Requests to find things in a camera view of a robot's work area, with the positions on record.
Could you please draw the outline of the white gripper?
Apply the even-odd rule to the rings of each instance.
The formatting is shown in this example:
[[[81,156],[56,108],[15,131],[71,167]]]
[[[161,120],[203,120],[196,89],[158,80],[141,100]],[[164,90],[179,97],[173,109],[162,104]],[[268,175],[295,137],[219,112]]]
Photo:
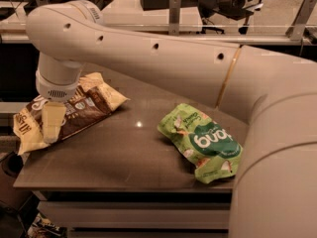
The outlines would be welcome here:
[[[81,70],[75,68],[38,69],[36,88],[40,96],[52,101],[42,109],[43,136],[48,144],[58,139],[66,108],[63,103],[70,99],[76,90]]]

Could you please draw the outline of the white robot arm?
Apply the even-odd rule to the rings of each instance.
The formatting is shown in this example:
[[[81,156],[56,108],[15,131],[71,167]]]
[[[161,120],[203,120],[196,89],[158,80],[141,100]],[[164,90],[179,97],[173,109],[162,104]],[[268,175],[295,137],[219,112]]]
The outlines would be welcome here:
[[[69,99],[96,63],[248,123],[229,238],[317,237],[317,63],[248,46],[107,28],[86,0],[27,17],[37,91]]]

